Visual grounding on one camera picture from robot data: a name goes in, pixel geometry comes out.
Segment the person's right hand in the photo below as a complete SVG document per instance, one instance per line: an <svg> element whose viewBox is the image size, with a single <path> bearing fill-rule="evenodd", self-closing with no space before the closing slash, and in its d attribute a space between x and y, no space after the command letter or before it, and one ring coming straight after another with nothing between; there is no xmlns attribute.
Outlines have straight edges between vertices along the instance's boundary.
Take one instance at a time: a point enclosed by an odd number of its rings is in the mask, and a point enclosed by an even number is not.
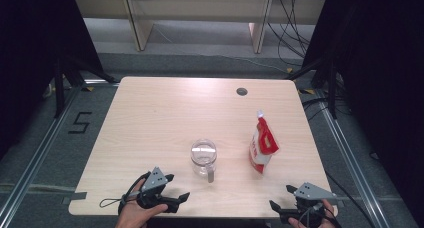
<svg viewBox="0 0 424 228"><path fill-rule="evenodd" d="M320 220L319 226L305 226L299 219L293 217L288 218L288 223L293 228L340 228L340 223L336 220L336 217L334 215L334 207L332 206L332 204L326 199L323 199L321 201L321 204L324 208L324 217Z"/></svg>

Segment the grey tape strip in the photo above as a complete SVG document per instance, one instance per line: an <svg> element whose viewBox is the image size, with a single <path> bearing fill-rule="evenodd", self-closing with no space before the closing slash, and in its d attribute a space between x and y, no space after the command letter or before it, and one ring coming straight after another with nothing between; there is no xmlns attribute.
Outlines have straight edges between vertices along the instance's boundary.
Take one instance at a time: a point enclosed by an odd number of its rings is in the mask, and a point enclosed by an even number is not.
<svg viewBox="0 0 424 228"><path fill-rule="evenodd" d="M74 200L84 200L86 199L87 196L87 192L77 192L77 193L73 193L71 196L69 197L64 197L62 199L62 204L64 205L69 205L72 201Z"/></svg>

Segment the red white sugar bag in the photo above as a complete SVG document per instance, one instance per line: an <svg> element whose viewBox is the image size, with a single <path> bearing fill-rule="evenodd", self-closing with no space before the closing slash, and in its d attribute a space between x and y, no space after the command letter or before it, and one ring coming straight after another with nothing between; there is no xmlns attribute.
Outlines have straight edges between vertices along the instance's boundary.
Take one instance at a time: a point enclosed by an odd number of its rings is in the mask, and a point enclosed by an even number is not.
<svg viewBox="0 0 424 228"><path fill-rule="evenodd" d="M252 167L263 174L271 157L279 150L279 144L274 138L262 110L257 111L257 125L249 146L249 160Z"/></svg>

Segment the person's left hand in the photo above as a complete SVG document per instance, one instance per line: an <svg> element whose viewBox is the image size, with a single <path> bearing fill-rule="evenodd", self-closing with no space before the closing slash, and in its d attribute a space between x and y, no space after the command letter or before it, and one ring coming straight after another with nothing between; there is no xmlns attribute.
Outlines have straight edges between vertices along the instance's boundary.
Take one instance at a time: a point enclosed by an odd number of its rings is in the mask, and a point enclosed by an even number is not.
<svg viewBox="0 0 424 228"><path fill-rule="evenodd" d="M167 209L166 204L144 209L135 200L128 201L118 216L115 228L147 228L147 222L150 218L165 212Z"/></svg>

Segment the aluminium floor rail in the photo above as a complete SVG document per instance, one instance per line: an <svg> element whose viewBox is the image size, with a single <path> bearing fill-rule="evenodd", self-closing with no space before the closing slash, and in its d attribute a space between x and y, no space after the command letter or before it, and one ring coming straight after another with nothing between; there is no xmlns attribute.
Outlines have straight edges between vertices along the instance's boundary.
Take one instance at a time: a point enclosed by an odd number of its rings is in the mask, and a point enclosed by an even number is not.
<svg viewBox="0 0 424 228"><path fill-rule="evenodd" d="M320 107L323 109L323 115L329 126L331 133L337 143L343 160L352 176L353 182L362 198L364 206L367 210L368 217L375 228L390 228L388 219L384 214L380 202L378 201L375 192L372 190L369 182L366 180L358 160L353 154L348 141L338 123L338 121L330 113L330 105L325 105L320 102Z"/></svg>
<svg viewBox="0 0 424 228"><path fill-rule="evenodd" d="M71 88L66 99L63 110L53 119L41 143L31 157L20 179L15 183L9 193L8 199L0 208L0 226L6 228L13 219L17 209L29 189L35 175L38 173L45 157L47 156L54 140L56 139L64 120L67 118L69 109L80 91L79 87Z"/></svg>

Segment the clear glass measuring cup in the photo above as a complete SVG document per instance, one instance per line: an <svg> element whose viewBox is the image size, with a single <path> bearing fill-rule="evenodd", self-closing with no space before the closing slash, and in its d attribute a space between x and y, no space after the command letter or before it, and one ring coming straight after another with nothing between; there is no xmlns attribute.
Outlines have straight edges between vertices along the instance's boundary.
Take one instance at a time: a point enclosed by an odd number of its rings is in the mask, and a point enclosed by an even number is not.
<svg viewBox="0 0 424 228"><path fill-rule="evenodd" d="M194 173L212 183L215 180L217 159L215 144L209 139L199 139L193 143L190 154Z"/></svg>

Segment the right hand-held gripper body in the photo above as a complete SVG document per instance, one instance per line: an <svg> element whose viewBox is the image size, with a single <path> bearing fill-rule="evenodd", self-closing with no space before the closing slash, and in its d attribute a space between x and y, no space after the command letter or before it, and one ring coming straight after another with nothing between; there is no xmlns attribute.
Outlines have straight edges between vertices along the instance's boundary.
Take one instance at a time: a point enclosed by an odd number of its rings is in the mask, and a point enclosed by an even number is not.
<svg viewBox="0 0 424 228"><path fill-rule="evenodd" d="M337 195L333 192L318 187L312 183L305 182L297 187L293 194L296 200L295 209L283 209L279 215L283 223L288 222L289 217L299 219L303 224L320 224L324 217L324 208L321 204L323 199L335 201Z"/></svg>

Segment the beige wooden desk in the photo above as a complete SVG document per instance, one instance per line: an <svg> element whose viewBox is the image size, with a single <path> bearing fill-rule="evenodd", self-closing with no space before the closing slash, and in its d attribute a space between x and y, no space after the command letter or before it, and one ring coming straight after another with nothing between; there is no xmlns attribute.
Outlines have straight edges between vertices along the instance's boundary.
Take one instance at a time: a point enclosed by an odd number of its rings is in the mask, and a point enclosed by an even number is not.
<svg viewBox="0 0 424 228"><path fill-rule="evenodd" d="M126 19L138 51L158 20L241 22L253 51L262 49L268 23L315 25L324 0L75 0L84 18Z"/></svg>

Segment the black curtain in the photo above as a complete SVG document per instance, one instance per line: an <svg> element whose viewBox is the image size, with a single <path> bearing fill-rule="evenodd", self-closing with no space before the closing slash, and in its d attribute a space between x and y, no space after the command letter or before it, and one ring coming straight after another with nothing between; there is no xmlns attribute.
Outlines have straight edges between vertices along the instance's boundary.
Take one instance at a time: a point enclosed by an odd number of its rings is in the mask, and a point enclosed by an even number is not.
<svg viewBox="0 0 424 228"><path fill-rule="evenodd" d="M103 70L75 0L0 0L0 159L17 142L60 61Z"/></svg>
<svg viewBox="0 0 424 228"><path fill-rule="evenodd" d="M419 228L424 228L424 0L326 0L305 57L338 40L350 107Z"/></svg>

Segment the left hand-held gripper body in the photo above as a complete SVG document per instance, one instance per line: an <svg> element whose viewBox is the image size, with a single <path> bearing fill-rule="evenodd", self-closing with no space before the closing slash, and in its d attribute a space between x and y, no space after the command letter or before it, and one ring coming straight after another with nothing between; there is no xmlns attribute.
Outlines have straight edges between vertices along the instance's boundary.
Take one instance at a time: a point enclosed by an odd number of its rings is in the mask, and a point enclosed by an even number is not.
<svg viewBox="0 0 424 228"><path fill-rule="evenodd" d="M155 167L144 178L145 181L137 195L138 205L144 209L149 209L159 204L166 204L168 206L166 213L176 213L179 208L179 200L162 195L162 191L169 182L166 181L165 175L160 168Z"/></svg>

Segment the black metal stand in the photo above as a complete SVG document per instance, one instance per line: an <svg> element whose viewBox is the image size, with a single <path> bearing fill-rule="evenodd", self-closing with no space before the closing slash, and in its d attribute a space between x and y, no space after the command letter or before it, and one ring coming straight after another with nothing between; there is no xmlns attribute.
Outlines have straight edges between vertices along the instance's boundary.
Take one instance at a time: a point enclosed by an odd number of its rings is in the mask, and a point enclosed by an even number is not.
<svg viewBox="0 0 424 228"><path fill-rule="evenodd" d="M83 59L72 55L59 56L54 64L54 83L56 88L56 113L55 118L58 118L65 109L65 95L63 78L66 78L72 87L81 87L85 84L80 71L88 71L91 74L105 80L107 83L117 84L119 80L106 74L103 71L102 65L98 62L92 65Z"/></svg>
<svg viewBox="0 0 424 228"><path fill-rule="evenodd" d="M287 80L295 80L304 74L314 70L315 74L312 78L311 84L313 88L322 88L327 85L328 96L327 102L329 112L333 119L336 119L336 74L337 69L331 58L319 58L287 77Z"/></svg>

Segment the grey floor strip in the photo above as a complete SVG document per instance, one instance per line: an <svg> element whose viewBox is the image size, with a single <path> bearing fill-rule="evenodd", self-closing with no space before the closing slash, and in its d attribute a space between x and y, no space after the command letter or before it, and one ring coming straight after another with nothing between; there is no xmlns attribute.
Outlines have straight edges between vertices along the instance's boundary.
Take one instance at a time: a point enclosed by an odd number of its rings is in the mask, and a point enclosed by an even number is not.
<svg viewBox="0 0 424 228"><path fill-rule="evenodd" d="M12 183L0 183L0 193L12 192L15 188L19 186ZM32 193L73 193L75 190L75 187L46 184L30 184L27 188L27 191Z"/></svg>

